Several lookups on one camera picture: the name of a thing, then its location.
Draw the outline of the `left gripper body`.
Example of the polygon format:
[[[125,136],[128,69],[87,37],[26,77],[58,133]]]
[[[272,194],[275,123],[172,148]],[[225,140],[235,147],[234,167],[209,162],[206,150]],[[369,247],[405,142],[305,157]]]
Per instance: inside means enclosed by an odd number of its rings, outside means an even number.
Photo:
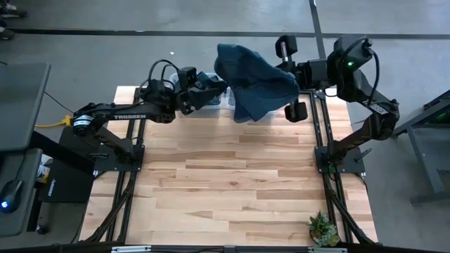
[[[192,87],[188,89],[181,89],[175,93],[175,101],[178,110],[181,111],[183,115],[189,115],[196,109],[196,93],[205,89],[199,89],[196,82]]]

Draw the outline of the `white yellow bottle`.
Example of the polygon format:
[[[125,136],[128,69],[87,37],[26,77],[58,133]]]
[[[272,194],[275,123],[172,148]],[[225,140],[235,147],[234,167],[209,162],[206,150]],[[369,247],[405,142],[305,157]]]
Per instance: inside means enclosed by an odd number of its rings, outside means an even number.
[[[48,155],[42,155],[39,167],[37,170],[36,182],[46,183],[49,177],[50,168],[49,165],[53,162],[53,158]]]

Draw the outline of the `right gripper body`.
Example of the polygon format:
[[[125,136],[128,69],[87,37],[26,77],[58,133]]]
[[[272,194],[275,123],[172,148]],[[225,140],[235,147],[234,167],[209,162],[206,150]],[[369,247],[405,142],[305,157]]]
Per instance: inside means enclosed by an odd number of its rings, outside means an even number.
[[[317,91],[328,85],[326,60],[309,60],[304,63],[292,60],[292,55],[298,51],[295,35],[280,36],[275,43],[275,49],[276,55],[282,60],[277,68],[293,74],[300,91]],[[308,118],[306,103],[299,102],[298,98],[295,98],[285,106],[285,118],[289,122],[299,122]]]

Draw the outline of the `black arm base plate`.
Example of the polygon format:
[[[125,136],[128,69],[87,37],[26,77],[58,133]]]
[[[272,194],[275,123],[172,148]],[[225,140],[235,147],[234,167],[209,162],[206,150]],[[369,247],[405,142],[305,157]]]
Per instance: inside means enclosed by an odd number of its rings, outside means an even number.
[[[315,147],[314,154],[316,160],[317,170],[321,174],[360,174],[366,175],[363,158],[372,151],[371,148],[361,151],[360,148],[350,150],[341,164],[334,165],[327,160],[327,147]]]
[[[94,171],[141,171],[144,155],[144,145],[134,145],[131,158],[120,157],[105,145],[101,145],[96,153],[90,154],[95,160]]]

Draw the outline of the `yellow power plug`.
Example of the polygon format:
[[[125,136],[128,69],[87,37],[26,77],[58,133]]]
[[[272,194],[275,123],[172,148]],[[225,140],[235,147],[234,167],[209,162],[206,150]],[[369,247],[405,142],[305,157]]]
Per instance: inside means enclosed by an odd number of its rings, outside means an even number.
[[[53,124],[35,124],[36,128],[67,127],[71,125],[72,116],[66,115],[61,121]]]

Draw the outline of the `clear plastic container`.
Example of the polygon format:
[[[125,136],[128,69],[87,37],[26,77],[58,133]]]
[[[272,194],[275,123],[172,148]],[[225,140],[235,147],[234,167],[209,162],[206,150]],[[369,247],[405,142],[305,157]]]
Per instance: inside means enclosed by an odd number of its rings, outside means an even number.
[[[169,81],[173,83],[174,90],[180,90],[179,78],[178,74],[174,73],[169,77]],[[190,117],[190,118],[213,118],[219,116],[219,111],[221,109],[221,103],[225,101],[225,91],[219,96],[213,98],[207,105],[203,106],[199,110],[194,110],[189,115],[183,115],[181,112],[179,113],[181,117]]]
[[[225,100],[226,100],[226,107],[230,110],[230,117],[234,118],[236,111],[236,101],[230,87],[228,87],[226,90]],[[268,113],[265,114],[265,116],[263,116],[263,118],[260,119],[260,121],[272,119],[276,115],[277,115],[276,111],[269,111]]]

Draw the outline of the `silver metal bracket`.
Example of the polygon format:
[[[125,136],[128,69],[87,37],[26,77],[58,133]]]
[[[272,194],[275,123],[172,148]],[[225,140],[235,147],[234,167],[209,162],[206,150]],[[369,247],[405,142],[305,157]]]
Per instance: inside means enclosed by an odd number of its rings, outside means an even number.
[[[151,252],[150,245],[137,245],[137,246],[113,247],[110,253],[149,253],[149,252]]]
[[[307,253],[348,253],[348,251],[339,247],[308,247]]]

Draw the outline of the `grey desk surface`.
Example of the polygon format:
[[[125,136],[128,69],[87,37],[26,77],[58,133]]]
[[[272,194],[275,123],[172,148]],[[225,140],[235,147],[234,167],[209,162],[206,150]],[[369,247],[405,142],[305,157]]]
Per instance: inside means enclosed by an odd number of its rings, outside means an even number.
[[[51,66],[0,64],[0,153],[30,144]]]

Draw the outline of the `black Trossen controller box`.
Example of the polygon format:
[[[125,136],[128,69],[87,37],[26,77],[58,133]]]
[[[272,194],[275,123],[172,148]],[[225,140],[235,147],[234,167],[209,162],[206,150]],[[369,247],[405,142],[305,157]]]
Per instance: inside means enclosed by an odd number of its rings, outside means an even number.
[[[86,203],[94,182],[93,175],[54,160],[46,184],[39,191],[39,200],[55,203]]]

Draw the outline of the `small green potted plant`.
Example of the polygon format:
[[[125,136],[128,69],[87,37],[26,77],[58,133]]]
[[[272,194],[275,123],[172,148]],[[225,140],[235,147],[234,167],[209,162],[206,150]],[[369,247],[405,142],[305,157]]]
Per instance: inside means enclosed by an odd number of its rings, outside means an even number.
[[[326,214],[318,212],[316,216],[310,216],[309,219],[309,235],[318,247],[334,247],[340,242],[338,228]]]

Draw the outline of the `black computer mouse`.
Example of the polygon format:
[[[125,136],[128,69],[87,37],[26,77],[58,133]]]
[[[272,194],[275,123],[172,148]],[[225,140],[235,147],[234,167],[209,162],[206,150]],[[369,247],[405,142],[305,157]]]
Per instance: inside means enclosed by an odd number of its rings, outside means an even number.
[[[23,182],[18,179],[7,182],[0,191],[0,212],[13,213],[20,205]]]

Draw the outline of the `grey metal cart frame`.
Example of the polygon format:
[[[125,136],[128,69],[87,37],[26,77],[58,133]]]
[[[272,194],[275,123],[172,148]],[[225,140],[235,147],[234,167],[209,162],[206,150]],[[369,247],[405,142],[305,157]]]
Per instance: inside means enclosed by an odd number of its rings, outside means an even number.
[[[395,128],[396,138],[407,134],[431,193],[411,198],[411,204],[450,200],[442,175],[450,174],[450,89],[424,104],[420,114]]]

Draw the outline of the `grey mouse shelf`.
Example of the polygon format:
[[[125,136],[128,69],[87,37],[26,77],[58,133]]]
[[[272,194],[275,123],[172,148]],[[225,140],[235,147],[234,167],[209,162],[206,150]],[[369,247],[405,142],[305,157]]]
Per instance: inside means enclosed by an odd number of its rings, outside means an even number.
[[[23,182],[19,207],[10,214],[0,212],[0,238],[19,235],[26,231],[34,198],[34,185],[41,161],[40,149],[29,149],[4,155],[0,168],[0,191],[14,179]]]

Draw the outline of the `faded blue cap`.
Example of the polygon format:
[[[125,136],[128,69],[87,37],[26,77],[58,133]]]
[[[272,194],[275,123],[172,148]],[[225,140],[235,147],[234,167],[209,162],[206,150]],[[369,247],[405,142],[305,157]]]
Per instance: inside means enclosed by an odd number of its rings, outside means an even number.
[[[258,52],[237,44],[218,44],[215,73],[235,98],[233,120],[257,122],[300,94],[295,76],[270,65]]]

